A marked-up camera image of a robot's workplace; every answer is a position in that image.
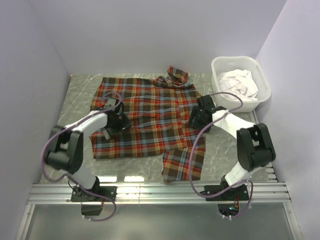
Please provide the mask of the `plaid long sleeve shirt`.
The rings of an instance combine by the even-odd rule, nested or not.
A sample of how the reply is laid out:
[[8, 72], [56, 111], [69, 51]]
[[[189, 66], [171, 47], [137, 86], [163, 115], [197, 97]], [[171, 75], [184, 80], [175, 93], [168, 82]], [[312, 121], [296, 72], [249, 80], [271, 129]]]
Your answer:
[[200, 98], [188, 78], [187, 72], [175, 67], [155, 79], [104, 77], [90, 108], [106, 103], [107, 93], [118, 93], [131, 127], [111, 139], [106, 139], [101, 130], [93, 133], [93, 157], [100, 160], [162, 155], [164, 182], [199, 180], [206, 137], [188, 123]]

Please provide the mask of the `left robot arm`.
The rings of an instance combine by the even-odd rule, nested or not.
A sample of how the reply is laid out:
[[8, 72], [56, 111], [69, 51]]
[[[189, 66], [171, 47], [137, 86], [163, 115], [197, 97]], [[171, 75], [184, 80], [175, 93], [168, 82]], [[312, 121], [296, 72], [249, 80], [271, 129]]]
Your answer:
[[94, 108], [88, 115], [73, 124], [52, 128], [44, 147], [43, 163], [60, 170], [71, 179], [89, 201], [101, 195], [100, 181], [84, 165], [84, 140], [97, 131], [104, 140], [127, 130], [131, 124], [124, 114], [124, 104], [110, 97], [106, 103]]

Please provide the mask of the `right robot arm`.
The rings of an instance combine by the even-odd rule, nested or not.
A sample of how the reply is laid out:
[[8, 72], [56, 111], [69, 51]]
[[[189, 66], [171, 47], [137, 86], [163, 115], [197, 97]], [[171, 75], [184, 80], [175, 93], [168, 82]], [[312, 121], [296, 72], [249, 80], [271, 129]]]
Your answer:
[[[276, 159], [275, 148], [264, 123], [253, 123], [233, 114], [244, 105], [244, 102], [235, 94], [216, 92], [216, 95], [230, 95], [239, 100], [239, 106], [228, 110], [223, 106], [216, 106], [211, 95], [197, 99], [197, 107], [192, 109], [188, 125], [200, 130], [197, 135], [188, 160], [188, 180], [193, 191], [203, 198], [222, 196], [226, 200], [233, 199], [238, 194], [238, 187], [248, 183], [253, 173]], [[212, 195], [198, 192], [192, 180], [192, 161], [194, 151], [203, 133], [212, 126], [216, 126], [236, 139], [237, 163], [221, 179], [220, 191]]]

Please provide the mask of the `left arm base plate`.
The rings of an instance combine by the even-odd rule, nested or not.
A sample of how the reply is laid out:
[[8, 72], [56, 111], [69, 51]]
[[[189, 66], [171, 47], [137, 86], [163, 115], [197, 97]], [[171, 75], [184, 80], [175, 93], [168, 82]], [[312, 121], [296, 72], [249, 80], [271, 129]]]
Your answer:
[[93, 192], [74, 186], [70, 201], [76, 203], [86, 202], [114, 202], [117, 195], [116, 186], [99, 186]]

